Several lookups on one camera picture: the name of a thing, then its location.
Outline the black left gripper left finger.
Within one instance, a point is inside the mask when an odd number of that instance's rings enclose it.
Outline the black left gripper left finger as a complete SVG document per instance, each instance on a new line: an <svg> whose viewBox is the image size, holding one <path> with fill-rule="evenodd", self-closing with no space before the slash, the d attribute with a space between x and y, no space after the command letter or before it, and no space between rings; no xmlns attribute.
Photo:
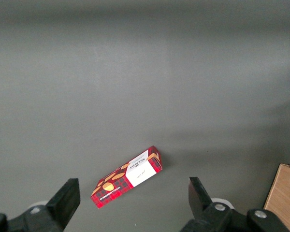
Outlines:
<svg viewBox="0 0 290 232"><path fill-rule="evenodd" d="M13 219L0 213L0 232L62 232L79 204L79 180L70 178L45 205L32 206Z"/></svg>

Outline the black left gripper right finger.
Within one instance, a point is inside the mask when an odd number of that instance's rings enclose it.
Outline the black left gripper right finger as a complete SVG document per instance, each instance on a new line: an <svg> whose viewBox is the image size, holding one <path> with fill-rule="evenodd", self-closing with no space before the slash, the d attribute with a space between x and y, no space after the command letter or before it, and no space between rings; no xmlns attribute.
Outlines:
<svg viewBox="0 0 290 232"><path fill-rule="evenodd" d="M194 219L182 232L288 232L276 214L265 209L250 209L245 215L223 202L214 202L198 177L190 177L188 202Z"/></svg>

